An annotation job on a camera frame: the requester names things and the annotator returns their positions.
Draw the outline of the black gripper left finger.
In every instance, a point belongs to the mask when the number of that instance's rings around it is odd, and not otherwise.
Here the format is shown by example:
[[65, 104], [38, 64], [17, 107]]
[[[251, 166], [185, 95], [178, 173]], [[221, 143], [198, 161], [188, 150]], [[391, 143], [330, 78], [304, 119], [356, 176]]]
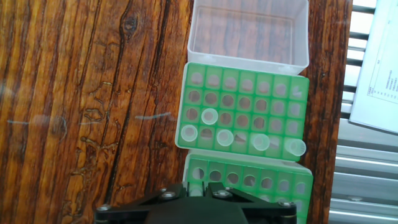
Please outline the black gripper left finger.
[[94, 223], [145, 223], [149, 212], [155, 206], [186, 196], [187, 191], [183, 184], [172, 184], [124, 205], [103, 204], [95, 211]]

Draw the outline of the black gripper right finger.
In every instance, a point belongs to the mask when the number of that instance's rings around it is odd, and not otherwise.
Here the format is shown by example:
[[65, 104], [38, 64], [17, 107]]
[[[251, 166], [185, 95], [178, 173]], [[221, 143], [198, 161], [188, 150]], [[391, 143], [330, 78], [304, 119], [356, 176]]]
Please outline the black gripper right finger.
[[246, 223], [296, 224], [297, 206], [293, 202], [268, 202], [220, 182], [209, 183], [205, 196], [216, 202], [225, 202], [214, 212], [236, 221], [243, 218]]

